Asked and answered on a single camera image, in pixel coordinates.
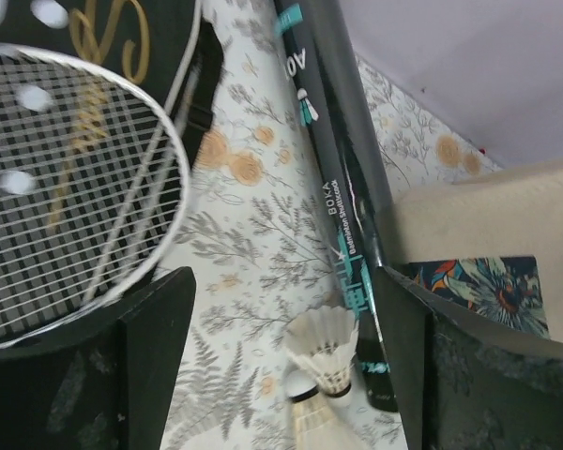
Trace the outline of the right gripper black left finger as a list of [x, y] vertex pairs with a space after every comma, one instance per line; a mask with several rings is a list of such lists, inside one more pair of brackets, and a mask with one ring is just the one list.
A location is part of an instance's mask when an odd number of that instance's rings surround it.
[[196, 294], [180, 267], [0, 349], [0, 449], [158, 449]]

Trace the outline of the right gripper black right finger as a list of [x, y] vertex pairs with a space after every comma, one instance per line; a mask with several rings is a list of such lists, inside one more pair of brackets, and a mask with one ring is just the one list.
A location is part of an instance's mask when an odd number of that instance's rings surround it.
[[563, 343], [513, 330], [390, 267], [374, 277], [410, 449], [563, 449]]

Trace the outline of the white feather shuttlecock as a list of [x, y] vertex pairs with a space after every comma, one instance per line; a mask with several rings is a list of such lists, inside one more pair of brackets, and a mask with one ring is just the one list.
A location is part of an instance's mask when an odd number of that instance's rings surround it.
[[344, 307], [321, 306], [298, 314], [285, 329], [282, 346], [290, 361], [307, 372], [338, 407], [350, 404], [358, 319]]
[[284, 392], [290, 404], [296, 449], [357, 450], [367, 444], [334, 412], [318, 385], [304, 371], [286, 375]]

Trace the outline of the black teal shuttlecock tube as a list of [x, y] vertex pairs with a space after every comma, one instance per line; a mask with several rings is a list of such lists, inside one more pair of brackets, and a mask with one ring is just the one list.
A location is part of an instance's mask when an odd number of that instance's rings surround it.
[[358, 65], [336, 1], [277, 1], [273, 33], [297, 119], [320, 172], [324, 230], [344, 305], [359, 321], [358, 369], [377, 410], [398, 410], [376, 318], [373, 275], [386, 264], [375, 225], [391, 199]]

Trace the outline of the white badminton racket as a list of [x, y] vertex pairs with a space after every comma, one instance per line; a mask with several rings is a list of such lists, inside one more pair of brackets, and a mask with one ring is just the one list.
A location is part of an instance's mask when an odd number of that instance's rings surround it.
[[185, 216], [168, 114], [110, 70], [0, 43], [0, 348], [119, 300]]

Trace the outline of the beige floral tote bag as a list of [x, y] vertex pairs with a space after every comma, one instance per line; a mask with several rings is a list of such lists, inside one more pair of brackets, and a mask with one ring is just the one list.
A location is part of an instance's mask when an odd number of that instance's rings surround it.
[[563, 342], [563, 158], [413, 188], [380, 220], [429, 289]]

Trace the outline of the floral patterned table cloth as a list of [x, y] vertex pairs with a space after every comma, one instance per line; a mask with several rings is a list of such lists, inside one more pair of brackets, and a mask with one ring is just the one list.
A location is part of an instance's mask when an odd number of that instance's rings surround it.
[[268, 1], [206, 1], [224, 48], [190, 215], [161, 264], [197, 282], [165, 449], [290, 449], [286, 324], [340, 300], [321, 236], [317, 168], [295, 119]]

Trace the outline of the black racket cover bag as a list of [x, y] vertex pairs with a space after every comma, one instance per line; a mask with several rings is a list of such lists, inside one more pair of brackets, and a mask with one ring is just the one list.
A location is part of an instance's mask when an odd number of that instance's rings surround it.
[[146, 91], [190, 164], [212, 127], [224, 53], [200, 1], [0, 1], [0, 43], [76, 56]]

